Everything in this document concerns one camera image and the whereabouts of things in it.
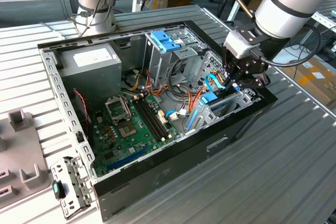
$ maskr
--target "red cable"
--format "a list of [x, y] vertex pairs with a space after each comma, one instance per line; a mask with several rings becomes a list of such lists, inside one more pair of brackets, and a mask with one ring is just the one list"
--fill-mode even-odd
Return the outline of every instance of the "red cable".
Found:
[[88, 111], [86, 108], [85, 100], [77, 90], [74, 90], [74, 93], [76, 93], [80, 97], [80, 99], [82, 100], [83, 106], [84, 106], [85, 119], [86, 119], [86, 135], [88, 136], [89, 135], [89, 119], [88, 119]]

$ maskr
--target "slotted metal surface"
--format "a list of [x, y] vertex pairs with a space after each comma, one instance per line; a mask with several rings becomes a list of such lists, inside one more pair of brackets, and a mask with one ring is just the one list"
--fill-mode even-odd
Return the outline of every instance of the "slotted metal surface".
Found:
[[330, 29], [336, 26], [336, 17], [331, 15], [332, 10], [336, 10], [336, 0], [327, 0], [321, 5], [318, 11], [314, 13], [312, 18]]
[[[121, 28], [191, 19], [217, 43], [228, 33], [198, 6], [117, 15]], [[68, 22], [49, 24], [76, 37]], [[34, 115], [50, 167], [74, 155], [36, 45], [58, 40], [42, 25], [0, 29], [0, 118], [15, 108]], [[112, 223], [323, 223], [336, 207], [336, 117], [279, 74], [277, 97], [246, 135], [215, 157], [155, 191]], [[65, 223], [51, 187], [0, 210], [3, 223]], [[99, 223], [93, 204], [67, 223]]]

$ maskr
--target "blue plastic clip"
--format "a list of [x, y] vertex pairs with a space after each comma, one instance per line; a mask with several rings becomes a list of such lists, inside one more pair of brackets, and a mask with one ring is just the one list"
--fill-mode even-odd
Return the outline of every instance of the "blue plastic clip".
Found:
[[215, 101], [217, 98], [218, 97], [213, 92], [210, 92], [202, 96], [202, 101], [204, 104], [207, 104], [208, 102]]
[[162, 48], [162, 50], [165, 52], [170, 52], [181, 48], [181, 45], [176, 44], [172, 40], [172, 37], [162, 30], [151, 32], [151, 37], [158, 44], [158, 46]]

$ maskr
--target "cardboard box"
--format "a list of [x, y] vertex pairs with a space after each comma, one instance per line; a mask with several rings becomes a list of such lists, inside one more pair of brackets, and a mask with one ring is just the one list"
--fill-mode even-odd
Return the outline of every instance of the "cardboard box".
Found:
[[[295, 67], [282, 69], [290, 78]], [[330, 109], [336, 107], [336, 75], [317, 59], [298, 66], [294, 81]]]

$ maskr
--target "motherboard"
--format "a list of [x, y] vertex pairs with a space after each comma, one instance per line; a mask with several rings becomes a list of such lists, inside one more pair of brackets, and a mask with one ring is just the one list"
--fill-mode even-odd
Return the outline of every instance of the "motherboard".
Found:
[[[98, 177], [180, 137], [179, 131], [162, 119], [161, 112], [149, 94], [142, 100], [128, 100], [89, 113], [93, 131], [91, 148], [96, 157], [93, 167]], [[121, 115], [124, 117], [117, 121], [115, 118]]]

